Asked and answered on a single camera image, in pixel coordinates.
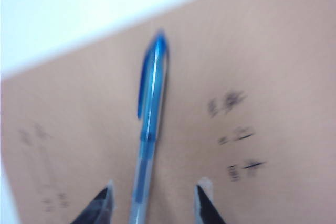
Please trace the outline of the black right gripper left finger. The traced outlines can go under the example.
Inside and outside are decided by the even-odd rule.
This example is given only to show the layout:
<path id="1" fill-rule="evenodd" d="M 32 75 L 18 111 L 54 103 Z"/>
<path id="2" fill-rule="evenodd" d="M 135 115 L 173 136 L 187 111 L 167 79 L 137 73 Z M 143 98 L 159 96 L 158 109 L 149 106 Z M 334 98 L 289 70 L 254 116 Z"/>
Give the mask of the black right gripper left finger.
<path id="1" fill-rule="evenodd" d="M 114 208 L 114 185 L 113 181 L 110 180 L 71 223 L 111 224 Z"/>

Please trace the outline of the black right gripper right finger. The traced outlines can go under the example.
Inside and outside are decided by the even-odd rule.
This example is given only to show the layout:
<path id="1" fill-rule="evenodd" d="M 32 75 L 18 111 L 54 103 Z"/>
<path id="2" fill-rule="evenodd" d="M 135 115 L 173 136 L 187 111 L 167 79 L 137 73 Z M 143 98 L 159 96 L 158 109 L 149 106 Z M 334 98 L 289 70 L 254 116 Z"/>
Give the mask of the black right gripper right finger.
<path id="1" fill-rule="evenodd" d="M 193 210 L 196 224 L 225 224 L 213 203 L 213 183 L 207 177 L 202 177 L 194 187 Z"/>

